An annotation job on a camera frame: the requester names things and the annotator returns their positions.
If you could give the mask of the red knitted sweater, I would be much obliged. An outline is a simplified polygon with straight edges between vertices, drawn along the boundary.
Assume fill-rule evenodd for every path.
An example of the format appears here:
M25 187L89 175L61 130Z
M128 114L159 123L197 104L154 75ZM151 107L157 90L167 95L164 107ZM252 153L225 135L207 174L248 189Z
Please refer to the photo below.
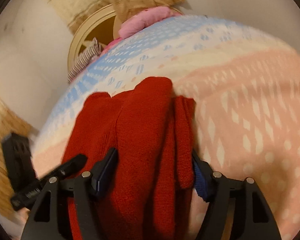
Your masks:
M91 94L63 160L85 154L85 169L116 148L119 162L94 211L108 239L184 239L193 188L194 100L166 77L148 77L115 96Z

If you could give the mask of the beige side curtain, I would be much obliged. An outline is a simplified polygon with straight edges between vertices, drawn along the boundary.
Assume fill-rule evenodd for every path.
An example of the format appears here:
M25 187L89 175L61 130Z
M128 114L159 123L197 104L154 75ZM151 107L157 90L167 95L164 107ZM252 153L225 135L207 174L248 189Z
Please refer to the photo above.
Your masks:
M10 132L26 136L31 128L30 124L19 118L0 98L0 214L8 219L14 217L14 211L10 204L13 190L7 176L1 140Z

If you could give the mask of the polka dot bed quilt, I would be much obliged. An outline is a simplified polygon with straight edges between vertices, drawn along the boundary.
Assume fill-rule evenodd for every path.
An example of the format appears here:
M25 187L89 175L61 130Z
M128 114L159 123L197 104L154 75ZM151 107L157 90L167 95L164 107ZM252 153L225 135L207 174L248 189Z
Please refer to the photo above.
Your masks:
M42 176L63 160L77 116L94 93L115 96L166 77L194 100L193 151L233 179L259 185L283 239L300 230L300 55L236 22L170 17L122 40L70 85L33 148ZM184 239L199 232L207 204L194 190Z

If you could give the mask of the striped pillow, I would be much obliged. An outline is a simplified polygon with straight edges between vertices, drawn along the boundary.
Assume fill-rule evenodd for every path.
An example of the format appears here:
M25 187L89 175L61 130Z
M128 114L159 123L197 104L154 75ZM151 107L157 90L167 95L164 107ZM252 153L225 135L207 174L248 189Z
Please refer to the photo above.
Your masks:
M78 57L75 58L68 72L68 83L72 83L74 79L93 61L98 59L102 54L103 48L97 38L93 38L88 43L87 48L83 50Z

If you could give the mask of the cream wooden headboard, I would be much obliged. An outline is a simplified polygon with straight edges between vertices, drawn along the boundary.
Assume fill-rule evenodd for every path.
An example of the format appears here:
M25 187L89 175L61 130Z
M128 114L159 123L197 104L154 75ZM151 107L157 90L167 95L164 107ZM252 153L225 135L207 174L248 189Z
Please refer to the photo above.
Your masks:
M68 53L68 71L78 55L96 38L102 47L119 37L121 21L112 4L107 5L90 15L77 29L70 44Z

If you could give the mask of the pink folded blanket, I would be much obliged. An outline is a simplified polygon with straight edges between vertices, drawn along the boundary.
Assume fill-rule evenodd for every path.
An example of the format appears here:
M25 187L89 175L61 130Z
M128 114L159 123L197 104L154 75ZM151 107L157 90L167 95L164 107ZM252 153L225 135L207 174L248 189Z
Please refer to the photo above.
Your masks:
M123 22L118 34L120 38L126 39L157 22L180 15L181 13L165 6L145 9Z

